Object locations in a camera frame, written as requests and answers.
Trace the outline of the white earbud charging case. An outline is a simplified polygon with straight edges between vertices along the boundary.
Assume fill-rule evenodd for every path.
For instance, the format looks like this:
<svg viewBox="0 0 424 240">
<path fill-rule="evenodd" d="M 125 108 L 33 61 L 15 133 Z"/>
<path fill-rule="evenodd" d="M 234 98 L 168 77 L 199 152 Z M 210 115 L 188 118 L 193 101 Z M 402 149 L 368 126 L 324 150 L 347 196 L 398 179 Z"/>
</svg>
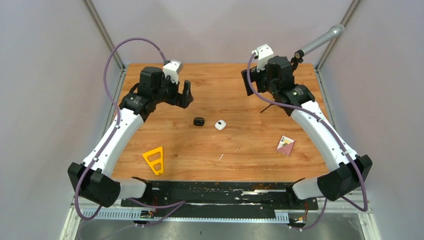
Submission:
<svg viewBox="0 0 424 240">
<path fill-rule="evenodd" d="M 225 129 L 227 126 L 227 123 L 224 120 L 218 120 L 215 124 L 214 127 L 216 130 L 218 131 L 222 131 L 223 129 Z"/>
</svg>

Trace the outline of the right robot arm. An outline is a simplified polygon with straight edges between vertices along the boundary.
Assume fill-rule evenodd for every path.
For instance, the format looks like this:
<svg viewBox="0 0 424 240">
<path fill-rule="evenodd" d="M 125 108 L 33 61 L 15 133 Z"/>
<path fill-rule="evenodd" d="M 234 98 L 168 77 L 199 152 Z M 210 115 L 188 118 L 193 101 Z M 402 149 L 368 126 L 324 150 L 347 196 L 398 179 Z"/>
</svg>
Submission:
<svg viewBox="0 0 424 240">
<path fill-rule="evenodd" d="M 258 59 L 256 67 L 241 72 L 246 92 L 279 106 L 306 132 L 322 155 L 329 172 L 303 178 L 286 188 L 285 201 L 298 209 L 306 199 L 324 197 L 344 199 L 348 193 L 365 190 L 365 180 L 373 165 L 368 155 L 358 155 L 335 131 L 321 110 L 315 96 L 303 84 L 296 84 L 292 64 L 285 56 Z"/>
</svg>

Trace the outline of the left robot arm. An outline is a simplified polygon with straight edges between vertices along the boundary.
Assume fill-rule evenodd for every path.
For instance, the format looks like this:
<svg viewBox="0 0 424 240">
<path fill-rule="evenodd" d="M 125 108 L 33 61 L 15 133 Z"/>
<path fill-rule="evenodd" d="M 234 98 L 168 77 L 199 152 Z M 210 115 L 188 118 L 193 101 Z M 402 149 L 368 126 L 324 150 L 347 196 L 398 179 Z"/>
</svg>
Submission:
<svg viewBox="0 0 424 240">
<path fill-rule="evenodd" d="M 81 162 L 71 163 L 67 173 L 77 197 L 83 197 L 108 208 L 116 200 L 134 198 L 140 206 L 149 206 L 153 193 L 146 181 L 133 177 L 113 180 L 112 172 L 124 148 L 160 103 L 187 108 L 194 100 L 190 81 L 184 81 L 179 92 L 182 64 L 172 60 L 162 68 L 142 69 L 139 82 L 119 104 L 119 115 L 93 151 Z"/>
</svg>

